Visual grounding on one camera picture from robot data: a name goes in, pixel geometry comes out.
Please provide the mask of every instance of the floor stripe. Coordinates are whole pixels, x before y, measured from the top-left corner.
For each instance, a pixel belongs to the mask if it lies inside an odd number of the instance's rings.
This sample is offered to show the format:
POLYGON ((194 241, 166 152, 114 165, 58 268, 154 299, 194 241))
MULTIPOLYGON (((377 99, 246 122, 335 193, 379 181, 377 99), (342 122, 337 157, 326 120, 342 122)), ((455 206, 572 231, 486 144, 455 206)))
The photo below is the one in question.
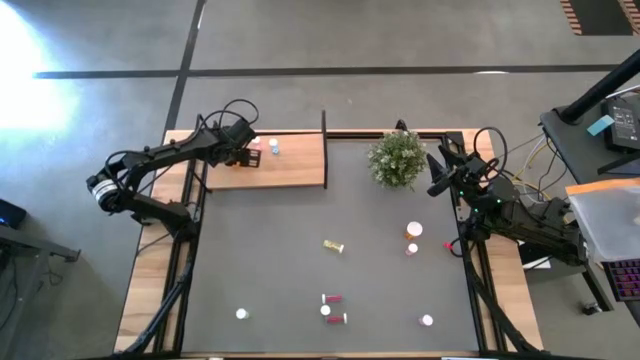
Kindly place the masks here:
POLYGON ((202 70, 128 70, 128 71, 48 71, 33 74, 34 79, 137 79, 137 78, 229 78, 269 76, 363 76, 363 75, 453 75, 488 71, 506 73, 572 73, 611 71, 618 64, 575 65, 470 65, 470 66, 387 66, 387 67, 316 67, 202 70))
POLYGON ((629 20, 629 24, 631 24, 631 28, 633 28, 633 35, 640 34, 640 13, 638 13, 638 9, 636 8, 636 4, 633 0, 618 0, 620 3, 620 7, 622 11, 627 16, 629 20))
POLYGON ((580 26, 580 21, 573 11, 573 7, 571 6, 569 0, 560 0, 560 3, 562 4, 562 10, 564 11, 564 14, 569 21, 569 27, 571 28, 571 31, 573 31, 575 35, 582 35, 582 27, 580 26))
POLYGON ((180 70, 120 70, 120 71, 42 71, 34 79, 127 79, 177 77, 180 70))
POLYGON ((196 10, 193 13, 193 19, 191 19, 191 27, 189 29, 189 36, 187 37, 187 44, 184 48, 184 54, 182 55, 180 74, 176 80, 176 86, 173 90, 173 96, 171 98, 171 104, 169 105, 169 112, 167 114, 167 121, 164 125, 165 132, 167 130, 175 129, 176 122, 178 121, 180 104, 182 103, 184 89, 187 86, 188 72, 191 67, 191 60, 193 59, 193 53, 196 48, 196 40, 198 39, 198 31, 200 29, 200 20, 202 19, 206 3, 207 0, 198 0, 196 3, 196 10))

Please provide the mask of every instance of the gray table surface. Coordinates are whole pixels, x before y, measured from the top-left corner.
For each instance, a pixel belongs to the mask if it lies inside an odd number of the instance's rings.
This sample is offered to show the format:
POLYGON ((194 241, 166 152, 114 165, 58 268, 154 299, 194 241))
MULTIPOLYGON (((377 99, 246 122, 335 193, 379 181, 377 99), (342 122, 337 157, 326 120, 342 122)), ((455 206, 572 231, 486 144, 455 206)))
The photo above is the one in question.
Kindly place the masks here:
POLYGON ((207 198, 183 352, 477 350, 462 262, 442 247, 457 237, 449 195, 429 197, 427 173, 415 192, 374 184, 368 147, 329 142, 327 190, 207 198), (409 258, 403 229, 412 220, 425 234, 409 258), (343 243, 343 254, 323 248, 325 239, 343 243), (346 312, 348 324, 324 322, 322 293, 343 295, 332 314, 346 312), (238 308, 251 317, 237 320, 238 308), (418 324, 423 314, 433 326, 418 324))

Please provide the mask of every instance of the keyboard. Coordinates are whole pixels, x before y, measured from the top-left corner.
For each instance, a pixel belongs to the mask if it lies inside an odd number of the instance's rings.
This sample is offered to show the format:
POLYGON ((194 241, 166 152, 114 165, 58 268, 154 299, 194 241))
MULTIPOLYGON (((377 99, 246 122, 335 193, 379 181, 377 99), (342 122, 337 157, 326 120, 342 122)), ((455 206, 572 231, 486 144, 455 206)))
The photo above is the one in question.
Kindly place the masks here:
POLYGON ((640 300, 640 259, 602 263, 616 301, 640 300))

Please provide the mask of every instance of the wooden table frame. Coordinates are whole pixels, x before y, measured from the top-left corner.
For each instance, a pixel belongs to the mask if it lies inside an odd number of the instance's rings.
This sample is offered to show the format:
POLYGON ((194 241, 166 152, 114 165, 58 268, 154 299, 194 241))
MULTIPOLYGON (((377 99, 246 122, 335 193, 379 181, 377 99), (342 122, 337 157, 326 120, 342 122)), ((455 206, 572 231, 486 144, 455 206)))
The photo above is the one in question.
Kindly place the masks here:
MULTIPOLYGON (((294 133, 324 133, 329 139, 372 139, 379 137, 381 133, 392 131, 391 129, 345 129, 328 130, 324 126, 322 130, 263 130, 257 131, 261 135, 269 134, 294 134, 294 133)), ((459 143, 461 149, 470 151, 473 148, 473 138, 477 129, 417 129, 424 138, 440 139, 445 142, 459 143)), ((173 130, 168 131, 165 142, 170 139, 180 140, 186 138, 192 131, 173 130)), ((493 149, 487 132, 478 136, 478 152, 484 159, 493 157, 493 149)), ((159 201, 195 202, 198 205, 204 203, 205 191, 199 183, 193 181, 192 174, 199 171, 202 178, 206 178, 208 167, 200 162, 176 164, 165 176, 154 184, 151 196, 159 201)), ((163 234, 161 225, 145 227, 142 231, 139 247, 142 247, 163 234)), ((132 271, 129 291, 121 318, 118 337, 115 344, 116 350, 123 350, 130 345, 147 325, 156 312, 163 297, 173 286, 178 269, 184 266, 188 244, 158 243, 145 250, 145 253, 136 258, 132 271)), ((489 288, 497 296, 497 300, 505 313, 509 316, 525 338, 537 348, 542 348, 542 341, 538 332, 533 306, 529 297, 529 291, 520 263, 517 246, 500 236, 492 236, 487 241, 486 247, 477 246, 472 253, 474 265, 478 273, 488 282, 489 288)), ((182 296, 172 309, 166 327, 156 336, 153 347, 147 351, 172 351, 174 355, 180 355, 182 343, 183 324, 186 316, 186 304, 188 292, 182 296)), ((482 300, 478 300, 475 291, 470 287, 470 303, 474 314, 476 334, 480 348, 500 349, 501 336, 497 336, 494 322, 482 300)), ((401 352, 401 353, 344 353, 344 354, 181 354, 190 357, 237 357, 263 355, 277 357, 325 357, 325 356, 368 356, 368 357, 417 357, 417 356, 469 356, 474 352, 401 352)))

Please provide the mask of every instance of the plastic container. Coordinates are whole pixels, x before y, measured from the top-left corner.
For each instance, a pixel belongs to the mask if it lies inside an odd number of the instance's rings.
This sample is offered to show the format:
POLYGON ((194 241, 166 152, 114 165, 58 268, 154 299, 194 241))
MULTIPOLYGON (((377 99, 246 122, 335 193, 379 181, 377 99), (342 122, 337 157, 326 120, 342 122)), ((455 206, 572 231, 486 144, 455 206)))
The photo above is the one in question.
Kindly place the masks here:
POLYGON ((567 188, 589 257, 594 261, 640 258, 640 179, 628 180, 567 188))

